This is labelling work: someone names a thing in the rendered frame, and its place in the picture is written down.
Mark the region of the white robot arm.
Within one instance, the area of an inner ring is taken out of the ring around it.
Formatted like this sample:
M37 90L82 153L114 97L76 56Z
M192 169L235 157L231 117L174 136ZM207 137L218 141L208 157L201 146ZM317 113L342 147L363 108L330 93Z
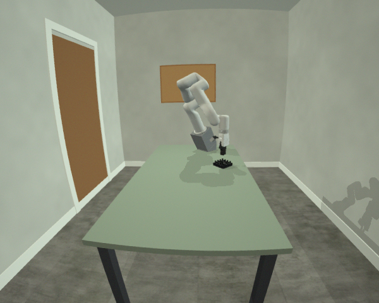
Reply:
M178 80L177 87L181 88L181 95L183 101L185 102L183 109L186 111L194 127L195 134L202 134L207 129L203 125L199 113L195 111L195 109L199 107L206 115L211 125L220 125L219 133L229 133L229 116L217 115L212 107L212 104L205 95L204 91L209 88L209 84L203 77L197 73L191 73L188 76Z

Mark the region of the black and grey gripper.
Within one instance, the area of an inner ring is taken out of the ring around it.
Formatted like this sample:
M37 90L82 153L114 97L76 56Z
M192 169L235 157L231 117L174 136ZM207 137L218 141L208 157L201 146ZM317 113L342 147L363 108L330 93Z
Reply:
M220 154L226 154L226 146L229 145L229 133L219 133L219 142ZM222 146L222 147L221 147ZM224 153L225 150L225 153Z

